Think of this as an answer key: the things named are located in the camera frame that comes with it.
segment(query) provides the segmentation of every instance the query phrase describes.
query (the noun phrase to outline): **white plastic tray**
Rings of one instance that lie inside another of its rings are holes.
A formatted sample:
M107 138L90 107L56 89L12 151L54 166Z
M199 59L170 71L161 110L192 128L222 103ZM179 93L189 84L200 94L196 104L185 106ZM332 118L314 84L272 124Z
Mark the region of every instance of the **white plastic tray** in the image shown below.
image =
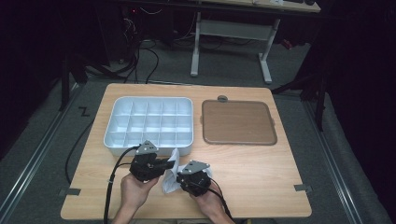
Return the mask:
M192 101L186 97L132 97L116 100L105 133L105 146L120 156L125 149L149 140L170 156L178 148L180 156L191 152L193 141ZM134 155L134 150L127 156Z

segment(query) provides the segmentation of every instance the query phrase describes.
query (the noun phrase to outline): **wooden table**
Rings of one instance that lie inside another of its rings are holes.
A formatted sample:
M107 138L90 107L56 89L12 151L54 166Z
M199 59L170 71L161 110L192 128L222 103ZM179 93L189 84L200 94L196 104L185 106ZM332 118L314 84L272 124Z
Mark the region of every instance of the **wooden table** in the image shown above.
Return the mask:
M277 143L273 146L209 145L203 139L200 121L202 102L226 95L229 100L262 101L268 104L275 121ZM103 218L107 180L118 159L104 145L104 135L112 107L121 96L180 96L193 103L194 141L191 154L180 158L207 162L233 217L308 217L311 207L301 185L295 160L270 90L265 88L110 84L104 94L91 133L84 147L71 189L79 195L67 195L62 208L65 219ZM132 161L131 157L124 162ZM109 217L120 205L120 180L129 173L121 167L116 173ZM162 180L148 196L135 218L204 217L189 194L181 189L164 194Z

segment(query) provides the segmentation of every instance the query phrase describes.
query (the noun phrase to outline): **desk leg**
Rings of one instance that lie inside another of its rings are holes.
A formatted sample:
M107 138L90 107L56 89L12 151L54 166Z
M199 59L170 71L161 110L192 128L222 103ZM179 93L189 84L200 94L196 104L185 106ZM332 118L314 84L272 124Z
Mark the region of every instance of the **desk leg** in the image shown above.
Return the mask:
M198 76L200 33L201 33L201 12L197 12L197 22L195 27L195 46L194 46L194 52L192 53L192 62L191 62L192 77Z
M267 64L267 57L268 57L268 53L270 52L271 46L274 42L274 38L275 38L277 27L279 26L279 23L280 23L280 19L276 19L274 22L274 25L272 27L272 30L269 34L264 53L259 54L260 65L262 66L262 75L264 76L264 81L267 84L272 83L271 74L270 74L270 71L268 69L268 64Z

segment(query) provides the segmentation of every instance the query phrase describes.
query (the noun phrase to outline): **cable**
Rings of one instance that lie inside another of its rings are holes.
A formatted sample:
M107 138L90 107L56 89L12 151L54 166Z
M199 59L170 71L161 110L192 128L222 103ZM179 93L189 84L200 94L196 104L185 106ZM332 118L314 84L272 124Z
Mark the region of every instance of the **cable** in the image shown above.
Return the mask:
M91 125L93 124L93 121L94 121L94 119L87 125L87 127L84 129L84 131L82 131L82 133L79 135L77 141L76 141L75 144L72 146L72 149L70 150L69 155L67 155L67 159L66 159L66 162L65 162L65 164L64 164L64 174L65 174L65 176L66 176L66 179L67 179L67 182L69 183L69 185L72 184L72 181L71 181L71 179L70 179L70 177L69 177L69 172L68 172L68 169L67 169L68 164L69 164L69 161L70 161L70 158L71 158L71 156L72 156L74 150L76 149L76 146L77 146L79 140L81 140L81 138L82 138L82 136L84 135L84 133L87 132L87 130L91 127Z
M146 40L143 40L142 43L143 43L143 42L149 42L149 41L153 42L154 44L153 44L152 46L150 46L150 47L141 48L141 49L153 49L155 46L157 46L157 41L155 41L155 40L153 40L153 39L146 39Z
M140 46L139 39L141 38L143 33L141 31L140 32L136 31L136 26L131 20L129 20L129 19L124 19L124 20L129 23L129 26L128 26L127 30L123 33L124 35L126 35L126 32L129 30L129 28L131 26L134 27L133 35L131 36L131 40L134 40L134 41L132 43L129 43L129 42L127 43L127 56L126 56L126 58L130 59L129 63L125 67L122 67L121 69L118 69L116 71L110 71L109 69L105 68L104 66L102 66L99 63L96 63L94 61L90 61L89 59L84 58L82 55L76 55L85 64L90 65L91 67L93 67L94 69L99 71L99 73L97 73L97 72L94 72L91 69L86 67L86 72L88 72L90 74L93 74L93 75L96 75L96 76L106 75L108 77L112 77L112 78L116 78L116 79L125 79L125 77L120 76L120 74L124 73L124 72L127 72L130 69L134 69L134 66L137 65L137 62L135 61L134 52Z
M158 13L160 13L160 12L163 11L162 9L160 9L160 10L158 10L158 11L156 11L156 12L149 12L149 11L146 11L145 9L143 9L142 7L140 8L140 10L146 12L146 13L149 14L149 15L155 15L155 14L158 14Z
M139 59L140 59L140 46L137 49L137 61L139 61ZM136 68L134 70L134 84L138 84L138 83L139 81L137 80L137 65L136 65Z
M131 163L130 162L121 163L118 167L123 166L123 165L131 165Z
M113 172L111 173L110 178L108 179L108 185L107 185L107 194L106 194L106 204L105 204L105 213L103 216L103 222L105 224L107 224L108 222L108 208L110 207L110 198L111 198L111 190L113 189L113 181L114 178L116 177L116 171L120 166L120 162L122 160L122 158L124 158L124 156L132 151L132 150L137 150L139 147L130 147L128 149L126 149L119 157L119 159L116 162L116 165L114 166Z
M151 77L151 75L154 73L154 71L157 69L158 67L158 63L160 61L160 58L158 57L157 53L155 53L152 49L147 49L148 51L151 51L151 53L153 53L155 55L155 57L157 58L157 62L155 64L155 67L152 69L151 73L148 74L148 77L146 78L146 84L149 84L149 78Z
M226 42L226 43L228 43L228 44L234 44L234 45L238 45L238 46L245 46L245 45L248 45L248 44L250 44L250 42L257 42L258 40L254 40L254 39L249 39L248 41L246 41L245 43L237 43L237 42L233 42L233 41L230 41L230 40L227 40L227 39L224 39L223 40L224 42Z
M126 83L128 81L129 76L132 74L132 72L136 70L137 63L138 63L138 57L134 56L134 66L131 68L131 71L125 77L123 83Z
M215 190L213 190L213 189L211 189L211 188L204 188L204 187L202 187L201 185L198 185L198 184L193 183L193 182L190 182L190 184L192 184L192 185L194 185L194 186L196 186L196 187L198 187L198 188L201 188L201 189L207 189L207 190L209 190L210 192L212 192L212 193L214 193L215 195L217 195L217 196L220 198L221 203L222 203L222 205L223 205L223 207L224 207L224 212L225 212L225 214L227 214L227 216L228 216L231 220L233 220L233 216L231 216L230 209L228 209L228 205L227 205L227 203L225 202L224 197L222 196L222 191L221 191L221 188L220 188L219 184L218 184L214 179L212 179L212 178L210 178L210 180L213 181L213 182L218 186L220 193L217 193Z
M178 45L178 46L181 46L181 47L189 47L189 46L192 46L192 45L194 45L194 43L195 43L194 40L190 40L190 38L192 38L192 37L195 37L195 35L189 36L188 38L179 39L179 40L175 41L174 44L176 44L176 45ZM180 43L178 43L178 42L182 42L182 41L188 42L188 44L180 44Z
M201 43L200 43L200 47L201 47L202 49L214 50L214 49L220 48L222 44L223 44L223 38L221 38L221 39L219 40L219 44L218 44L217 46L215 46L214 48L212 48L212 49L204 47Z
M192 22L191 22L191 26L190 26L189 31L188 31L183 37L181 37L181 38L179 38L179 39L175 39L174 41L184 40L184 39L188 39L188 38L191 38L191 37L195 36L195 34L194 34L194 35L190 35L190 36L187 36L187 35L189 35L189 34L191 33L192 27L193 27L194 24L195 24L195 18L196 18L196 16L197 16L197 13L195 12L195 13L194 13L194 17L192 18Z

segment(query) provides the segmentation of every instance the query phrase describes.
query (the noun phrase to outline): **white cloth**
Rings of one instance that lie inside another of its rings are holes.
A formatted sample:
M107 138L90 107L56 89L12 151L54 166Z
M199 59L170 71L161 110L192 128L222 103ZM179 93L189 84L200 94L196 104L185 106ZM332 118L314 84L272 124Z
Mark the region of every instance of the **white cloth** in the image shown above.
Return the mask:
M181 189L180 184L176 182L177 172L181 172L187 164L179 165L179 158L180 154L178 153L178 149L175 148L172 151L171 158L169 158L169 161L175 161L175 165L172 169L166 170L165 177L163 178L163 193L165 194ZM212 177L212 170L210 167L203 171L206 172L209 177Z

